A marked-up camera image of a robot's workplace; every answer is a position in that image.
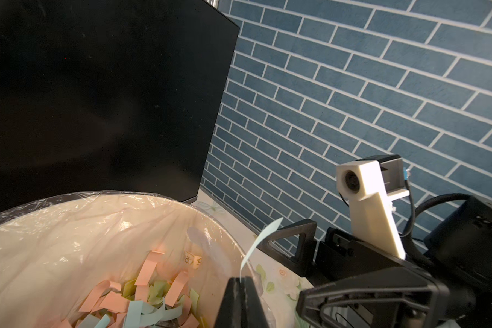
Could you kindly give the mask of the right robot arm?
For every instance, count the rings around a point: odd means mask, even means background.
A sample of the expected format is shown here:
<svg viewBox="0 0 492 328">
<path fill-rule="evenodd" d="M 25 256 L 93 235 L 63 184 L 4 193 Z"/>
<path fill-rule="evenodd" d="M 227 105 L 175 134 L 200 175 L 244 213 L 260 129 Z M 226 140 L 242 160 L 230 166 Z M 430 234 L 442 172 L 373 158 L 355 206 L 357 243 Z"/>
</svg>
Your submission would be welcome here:
<svg viewBox="0 0 492 328">
<path fill-rule="evenodd" d="M 311 283 L 296 299 L 313 327 L 492 327 L 492 201 L 440 195 L 415 214 L 450 201 L 461 205 L 424 238 L 425 252 L 402 238 L 403 260 L 337 228 L 316 241 L 310 219 L 259 248 Z"/>
</svg>

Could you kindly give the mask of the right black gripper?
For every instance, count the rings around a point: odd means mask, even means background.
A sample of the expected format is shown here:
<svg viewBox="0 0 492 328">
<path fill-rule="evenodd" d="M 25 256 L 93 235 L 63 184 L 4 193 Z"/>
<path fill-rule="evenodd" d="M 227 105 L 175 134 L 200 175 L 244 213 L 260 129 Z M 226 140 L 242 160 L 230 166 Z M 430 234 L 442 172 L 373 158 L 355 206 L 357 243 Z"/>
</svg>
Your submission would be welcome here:
<svg viewBox="0 0 492 328">
<path fill-rule="evenodd" d="M 304 219 L 279 228 L 257 249 L 306 277 L 312 268 L 317 223 Z M 300 292 L 299 316 L 314 327 L 346 327 L 336 310 L 351 309 L 369 327 L 437 327 L 472 312 L 472 288 L 439 271 L 396 258 L 335 228 L 318 247 L 320 280 Z"/>
</svg>

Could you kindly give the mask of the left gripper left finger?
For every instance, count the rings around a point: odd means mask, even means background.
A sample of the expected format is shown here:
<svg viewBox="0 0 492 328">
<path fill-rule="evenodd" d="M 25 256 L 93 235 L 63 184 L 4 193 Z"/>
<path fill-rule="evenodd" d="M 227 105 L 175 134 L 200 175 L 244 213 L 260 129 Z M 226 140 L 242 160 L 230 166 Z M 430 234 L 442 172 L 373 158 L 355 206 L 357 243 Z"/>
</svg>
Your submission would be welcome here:
<svg viewBox="0 0 492 328">
<path fill-rule="evenodd" d="M 242 288 L 238 277 L 228 280 L 214 328 L 242 328 Z"/>
</svg>

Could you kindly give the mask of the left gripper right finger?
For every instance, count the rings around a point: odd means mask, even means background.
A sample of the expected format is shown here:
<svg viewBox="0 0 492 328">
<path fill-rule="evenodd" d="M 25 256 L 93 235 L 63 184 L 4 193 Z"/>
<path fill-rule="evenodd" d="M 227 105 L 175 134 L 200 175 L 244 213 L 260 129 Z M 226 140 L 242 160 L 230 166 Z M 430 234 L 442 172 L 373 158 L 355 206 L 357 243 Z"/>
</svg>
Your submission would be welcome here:
<svg viewBox="0 0 492 328">
<path fill-rule="evenodd" d="M 269 328 L 268 320 L 251 277 L 241 279 L 241 326 L 242 328 Z"/>
</svg>

